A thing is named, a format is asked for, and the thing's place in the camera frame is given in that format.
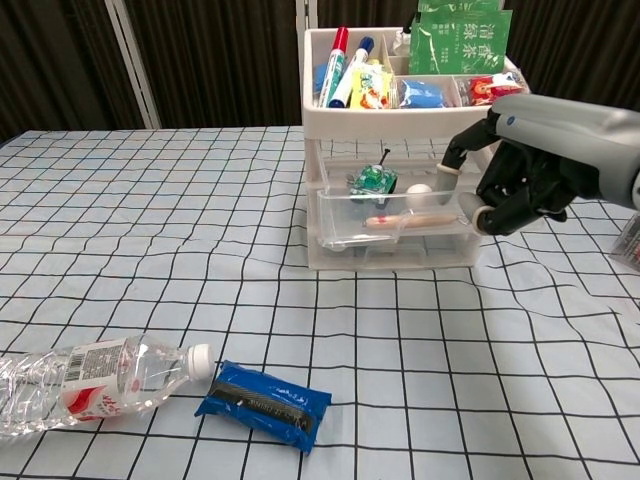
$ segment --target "bottle label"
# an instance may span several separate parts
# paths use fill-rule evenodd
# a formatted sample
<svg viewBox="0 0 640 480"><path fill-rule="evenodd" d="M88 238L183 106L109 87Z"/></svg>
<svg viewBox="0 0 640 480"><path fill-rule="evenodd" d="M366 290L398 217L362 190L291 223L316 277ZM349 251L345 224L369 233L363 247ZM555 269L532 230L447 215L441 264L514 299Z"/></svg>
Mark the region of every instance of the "bottle label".
<svg viewBox="0 0 640 480"><path fill-rule="evenodd" d="M113 417L122 410L118 370L126 339L76 347L71 352L62 382L62 400L81 421Z"/></svg>

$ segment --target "dark curtain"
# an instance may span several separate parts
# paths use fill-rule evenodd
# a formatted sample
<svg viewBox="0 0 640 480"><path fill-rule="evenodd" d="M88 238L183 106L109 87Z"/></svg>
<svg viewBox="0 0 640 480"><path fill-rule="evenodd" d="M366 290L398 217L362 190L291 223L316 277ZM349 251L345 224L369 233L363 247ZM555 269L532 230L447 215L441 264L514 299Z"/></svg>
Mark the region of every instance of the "dark curtain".
<svg viewBox="0 0 640 480"><path fill-rule="evenodd" d="M535 93L640 110L640 0L507 0L508 55Z"/></svg>
<svg viewBox="0 0 640 480"><path fill-rule="evenodd" d="M397 27L417 6L418 0L318 0L318 26Z"/></svg>
<svg viewBox="0 0 640 480"><path fill-rule="evenodd" d="M294 0L127 0L164 127L300 124Z"/></svg>
<svg viewBox="0 0 640 480"><path fill-rule="evenodd" d="M104 2L0 2L0 142L143 127Z"/></svg>

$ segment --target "green package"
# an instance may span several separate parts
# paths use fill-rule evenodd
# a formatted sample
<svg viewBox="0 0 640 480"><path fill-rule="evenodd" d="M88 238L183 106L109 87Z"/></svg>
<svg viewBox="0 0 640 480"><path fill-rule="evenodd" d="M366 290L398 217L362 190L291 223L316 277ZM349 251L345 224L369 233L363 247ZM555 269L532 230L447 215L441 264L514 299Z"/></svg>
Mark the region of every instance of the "green package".
<svg viewBox="0 0 640 480"><path fill-rule="evenodd" d="M448 10L450 12L496 11L500 10L500 0L420 0L418 2L419 12L437 12L440 10Z"/></svg>
<svg viewBox="0 0 640 480"><path fill-rule="evenodd" d="M422 13L411 29L410 75L500 73L510 11Z"/></svg>

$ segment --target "grid tablecloth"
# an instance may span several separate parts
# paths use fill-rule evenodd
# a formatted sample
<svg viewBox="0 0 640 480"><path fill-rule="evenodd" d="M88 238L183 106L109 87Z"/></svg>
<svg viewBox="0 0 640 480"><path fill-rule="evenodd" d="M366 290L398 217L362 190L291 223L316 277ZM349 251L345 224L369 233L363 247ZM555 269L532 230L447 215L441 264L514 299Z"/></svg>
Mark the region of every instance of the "grid tablecloth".
<svg viewBox="0 0 640 480"><path fill-rule="evenodd" d="M28 132L0 149L0 352L143 331L333 393L307 458L156 411L0 446L0 478L639 478L631 212L487 239L475 268L306 268L301 128Z"/></svg>

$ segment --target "blue packet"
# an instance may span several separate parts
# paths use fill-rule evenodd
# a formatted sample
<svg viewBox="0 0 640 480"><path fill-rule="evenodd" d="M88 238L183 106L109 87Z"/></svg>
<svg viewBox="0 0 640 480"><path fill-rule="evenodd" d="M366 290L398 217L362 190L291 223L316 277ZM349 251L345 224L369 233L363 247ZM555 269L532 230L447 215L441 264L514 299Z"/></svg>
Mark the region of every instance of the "blue packet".
<svg viewBox="0 0 640 480"><path fill-rule="evenodd" d="M309 453L330 404L330 393L225 361L195 415L227 415Z"/></svg>
<svg viewBox="0 0 640 480"><path fill-rule="evenodd" d="M313 93L320 93L322 91L322 84L324 83L328 66L329 64L324 63L313 69Z"/></svg>
<svg viewBox="0 0 640 480"><path fill-rule="evenodd" d="M442 89L437 85L413 80L403 80L400 108L444 108L446 103Z"/></svg>

